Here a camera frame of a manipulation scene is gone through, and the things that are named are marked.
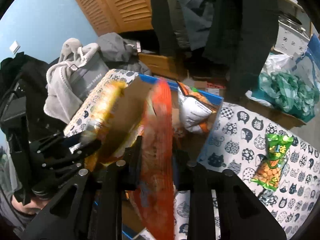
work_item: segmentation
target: green snack packet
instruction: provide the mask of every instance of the green snack packet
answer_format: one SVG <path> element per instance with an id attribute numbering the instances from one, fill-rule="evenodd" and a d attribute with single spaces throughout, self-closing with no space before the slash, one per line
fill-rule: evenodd
<path id="1" fill-rule="evenodd" d="M 276 191 L 281 179 L 281 171 L 286 164 L 286 152 L 293 142 L 287 135 L 267 134 L 267 159 L 262 162 L 251 181 L 262 185 L 265 189 Z"/>

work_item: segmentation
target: shelf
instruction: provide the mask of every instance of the shelf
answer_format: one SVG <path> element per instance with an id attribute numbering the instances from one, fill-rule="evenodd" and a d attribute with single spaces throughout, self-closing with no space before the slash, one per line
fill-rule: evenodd
<path id="1" fill-rule="evenodd" d="M 297 3 L 295 3 L 295 2 L 293 2 L 293 1 L 291 1 L 291 0 L 285 0 L 285 1 L 287 1 L 287 2 L 290 3 L 290 4 L 292 4 L 292 5 L 295 6 L 296 8 L 299 8 L 302 12 L 305 12 L 304 9 L 303 9 L 300 5 L 298 5 Z"/>

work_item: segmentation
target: red snack package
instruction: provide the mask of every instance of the red snack package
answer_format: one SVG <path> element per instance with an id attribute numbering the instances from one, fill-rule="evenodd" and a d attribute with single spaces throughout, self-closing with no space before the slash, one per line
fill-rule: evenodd
<path id="1" fill-rule="evenodd" d="M 172 102 L 165 80 L 151 94 L 154 109 L 145 109 L 140 185 L 133 200 L 142 223 L 157 240 L 173 240 Z"/>

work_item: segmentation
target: wall outlet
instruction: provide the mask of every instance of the wall outlet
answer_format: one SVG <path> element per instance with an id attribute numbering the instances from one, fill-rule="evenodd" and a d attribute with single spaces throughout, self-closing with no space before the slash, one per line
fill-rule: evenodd
<path id="1" fill-rule="evenodd" d="M 16 54 L 17 51 L 20 49 L 20 44 L 17 41 L 14 41 L 12 45 L 9 47 L 9 49 L 13 54 Z"/>

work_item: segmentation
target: wooden cabinet door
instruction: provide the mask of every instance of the wooden cabinet door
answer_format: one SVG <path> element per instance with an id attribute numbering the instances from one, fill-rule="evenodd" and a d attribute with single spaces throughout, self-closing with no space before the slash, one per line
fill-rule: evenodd
<path id="1" fill-rule="evenodd" d="M 98 36 L 119 31 L 119 26 L 104 0 L 76 1 Z"/>
<path id="2" fill-rule="evenodd" d="M 152 29 L 150 0 L 105 1 L 119 26 L 118 32 Z"/>

